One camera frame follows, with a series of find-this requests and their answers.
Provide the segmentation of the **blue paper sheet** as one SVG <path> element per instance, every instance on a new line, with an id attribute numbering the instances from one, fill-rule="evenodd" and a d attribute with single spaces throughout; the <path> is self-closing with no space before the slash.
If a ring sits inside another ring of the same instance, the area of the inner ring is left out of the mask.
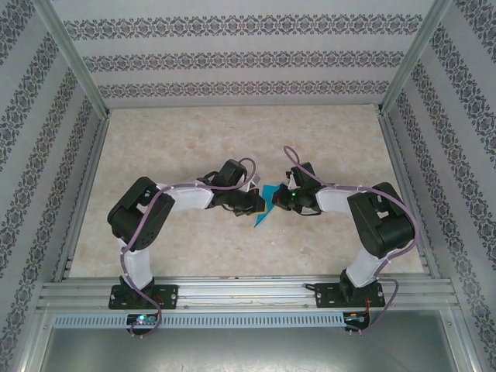
<path id="1" fill-rule="evenodd" d="M 257 219 L 254 224 L 254 228 L 258 227 L 263 220 L 267 217 L 267 215 L 272 211 L 274 208 L 274 202 L 273 198 L 276 192 L 280 189 L 281 184 L 279 185 L 270 185 L 270 184 L 265 184 L 262 189 L 262 198 L 266 202 L 266 208 L 265 211 L 262 212 L 261 214 L 257 215 Z"/>

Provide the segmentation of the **metal sheet tray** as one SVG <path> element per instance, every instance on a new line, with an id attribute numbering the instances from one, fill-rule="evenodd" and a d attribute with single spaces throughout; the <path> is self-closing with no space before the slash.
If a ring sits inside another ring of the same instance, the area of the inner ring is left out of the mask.
<path id="1" fill-rule="evenodd" d="M 161 329 L 145 339 L 46 312 L 18 372 L 484 372 L 454 309 L 390 311 L 363 334 L 299 322 L 292 328 Z"/>

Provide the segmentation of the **aluminium mounting rail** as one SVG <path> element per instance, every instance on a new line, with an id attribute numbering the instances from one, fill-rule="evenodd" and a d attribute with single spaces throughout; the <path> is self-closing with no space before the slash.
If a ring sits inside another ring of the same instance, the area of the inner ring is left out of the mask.
<path id="1" fill-rule="evenodd" d="M 333 276 L 158 277 L 157 284 L 178 286 L 177 310 L 186 312 L 311 311 L 315 296 L 306 284 L 336 282 Z M 460 305 L 450 279 L 427 274 L 387 274 L 382 279 L 393 310 L 439 310 Z M 69 277 L 45 283 L 36 309 L 59 312 L 96 312 L 108 308 L 109 277 Z"/>

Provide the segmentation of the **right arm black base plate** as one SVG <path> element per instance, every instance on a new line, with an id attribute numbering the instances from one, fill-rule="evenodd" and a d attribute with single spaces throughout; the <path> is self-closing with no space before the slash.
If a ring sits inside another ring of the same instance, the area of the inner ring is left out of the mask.
<path id="1" fill-rule="evenodd" d="M 385 298 L 378 281 L 363 288 L 342 289 L 340 283 L 315 284 L 315 302 L 318 308 L 383 308 Z"/>

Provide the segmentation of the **aluminium table side rail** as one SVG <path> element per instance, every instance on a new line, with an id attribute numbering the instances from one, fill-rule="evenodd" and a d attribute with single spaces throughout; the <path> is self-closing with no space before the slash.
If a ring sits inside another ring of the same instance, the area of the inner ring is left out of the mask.
<path id="1" fill-rule="evenodd" d="M 51 282 L 61 282 L 64 279 L 67 262 L 71 260 L 77 248 L 111 117 L 112 112 L 108 111 L 105 118 L 98 124 L 98 129 L 91 142 L 68 225 L 61 241 L 60 252 L 57 255 L 55 268 L 50 279 Z"/>
<path id="2" fill-rule="evenodd" d="M 392 129 L 391 123 L 387 116 L 379 114 L 377 116 L 377 119 L 381 128 L 382 135 L 384 137 L 388 155 L 391 159 L 391 165 L 394 170 L 394 175 L 398 182 L 401 199 L 408 207 L 408 209 L 413 213 L 418 223 L 419 233 L 416 250 L 419 254 L 423 270 L 430 277 L 439 279 L 441 278 L 441 274 L 439 273 L 435 258 L 431 250 L 429 237 L 425 232 L 421 213 L 415 199 L 415 192 L 410 182 L 408 168 L 405 166 L 405 162 L 401 155 L 401 149 L 398 145 L 394 130 Z"/>

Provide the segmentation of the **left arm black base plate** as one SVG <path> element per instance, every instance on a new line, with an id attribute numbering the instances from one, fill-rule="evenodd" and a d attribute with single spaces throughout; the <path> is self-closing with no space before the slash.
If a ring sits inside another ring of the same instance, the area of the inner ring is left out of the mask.
<path id="1" fill-rule="evenodd" d="M 154 284 L 142 292 L 153 300 L 161 309 L 172 310 L 177 306 L 178 286 L 172 284 Z M 137 294 L 127 285 L 117 284 L 112 287 L 108 300 L 111 310 L 154 309 L 155 306 Z"/>

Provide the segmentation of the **aluminium frame post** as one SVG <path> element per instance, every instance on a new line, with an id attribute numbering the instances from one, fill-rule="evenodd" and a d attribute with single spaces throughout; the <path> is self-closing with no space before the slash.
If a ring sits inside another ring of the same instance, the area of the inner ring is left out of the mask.
<path id="1" fill-rule="evenodd" d="M 67 61 L 67 64 L 74 72 L 76 78 L 88 96 L 91 104 L 100 117 L 107 118 L 109 108 L 105 104 L 102 94 L 98 90 L 91 74 L 79 54 L 74 41 L 71 39 L 63 21 L 59 17 L 51 0 L 31 0 L 36 11 L 39 13 L 43 23 L 48 28 L 53 39 L 57 43 L 59 50 Z"/>
<path id="2" fill-rule="evenodd" d="M 401 93 L 402 88 L 409 79 L 410 73 L 413 71 L 419 58 L 423 54 L 429 39 L 432 37 L 438 24 L 443 19 L 447 9 L 451 5 L 452 0 L 433 0 L 433 3 L 425 15 L 425 18 L 420 25 L 412 44 L 408 48 L 405 57 L 389 84 L 384 98 L 377 105 L 376 112 L 379 116 L 385 116 L 395 103 L 397 97 Z"/>

